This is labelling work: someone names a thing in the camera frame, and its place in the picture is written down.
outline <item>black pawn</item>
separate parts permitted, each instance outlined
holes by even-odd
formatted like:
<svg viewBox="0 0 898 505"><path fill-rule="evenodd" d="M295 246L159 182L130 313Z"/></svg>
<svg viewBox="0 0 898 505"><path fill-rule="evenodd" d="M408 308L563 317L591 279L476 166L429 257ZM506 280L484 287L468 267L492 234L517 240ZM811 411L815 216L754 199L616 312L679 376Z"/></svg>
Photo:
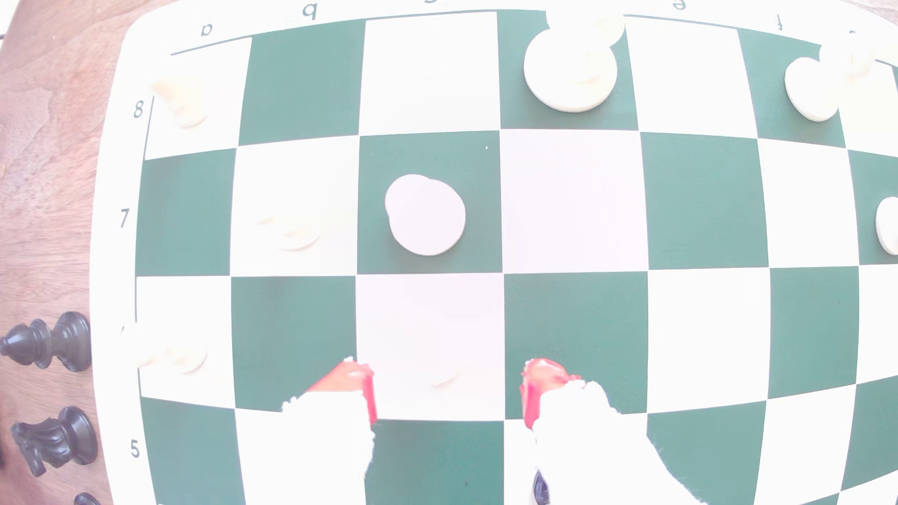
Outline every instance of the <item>black pawn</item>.
<svg viewBox="0 0 898 505"><path fill-rule="evenodd" d="M0 356L38 368L48 367L53 356L59 356L66 368L82 372L91 366L91 326L77 312L60 315L53 331L40 319L31 321L31 326L16 324L0 340Z"/></svg>
<svg viewBox="0 0 898 505"><path fill-rule="evenodd" d="M97 435L87 414L78 407L66 407L58 419L39 424L17 422L12 432L35 477L47 471L44 462L59 468L69 461L87 465L97 458Z"/></svg>
<svg viewBox="0 0 898 505"><path fill-rule="evenodd" d="M100 503L89 492L83 492L75 496L75 505L100 505Z"/></svg>
<svg viewBox="0 0 898 505"><path fill-rule="evenodd" d="M536 499L536 505L550 505L549 486L542 479L542 474L539 470L536 471L536 476L533 477L533 497Z"/></svg>

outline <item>wooden table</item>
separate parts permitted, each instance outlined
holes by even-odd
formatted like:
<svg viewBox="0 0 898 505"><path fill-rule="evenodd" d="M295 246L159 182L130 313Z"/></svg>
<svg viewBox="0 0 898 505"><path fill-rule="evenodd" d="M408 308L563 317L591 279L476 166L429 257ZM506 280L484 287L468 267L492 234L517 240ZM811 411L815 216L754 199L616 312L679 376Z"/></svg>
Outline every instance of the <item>wooden table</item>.
<svg viewBox="0 0 898 505"><path fill-rule="evenodd" d="M93 177L121 41L172 0L22 0L0 49L0 332L66 310L90 316ZM898 0L852 1L898 22ZM91 370L0 359L0 503L111 505L102 454L31 476L9 427L77 405L97 426Z"/></svg>

